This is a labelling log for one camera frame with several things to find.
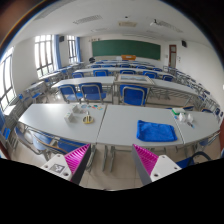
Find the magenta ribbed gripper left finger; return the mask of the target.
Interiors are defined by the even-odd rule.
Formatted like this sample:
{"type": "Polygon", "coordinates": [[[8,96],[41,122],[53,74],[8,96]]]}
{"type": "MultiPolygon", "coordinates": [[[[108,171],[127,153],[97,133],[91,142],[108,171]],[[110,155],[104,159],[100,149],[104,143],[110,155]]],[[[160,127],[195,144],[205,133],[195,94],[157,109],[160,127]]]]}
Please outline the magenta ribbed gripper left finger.
{"type": "Polygon", "coordinates": [[[78,185],[91,154],[91,145],[79,147],[66,155],[56,154],[42,169],[78,185]]]}

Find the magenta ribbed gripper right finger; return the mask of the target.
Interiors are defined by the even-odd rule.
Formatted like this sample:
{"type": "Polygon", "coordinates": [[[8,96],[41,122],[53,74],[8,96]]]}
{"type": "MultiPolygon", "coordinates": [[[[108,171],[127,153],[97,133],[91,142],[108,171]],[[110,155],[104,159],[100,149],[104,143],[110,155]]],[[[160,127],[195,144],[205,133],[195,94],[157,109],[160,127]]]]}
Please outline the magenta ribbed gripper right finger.
{"type": "Polygon", "coordinates": [[[132,145],[132,156],[143,185],[148,185],[180,170],[180,167],[168,156],[157,156],[136,144],[132,145]]]}

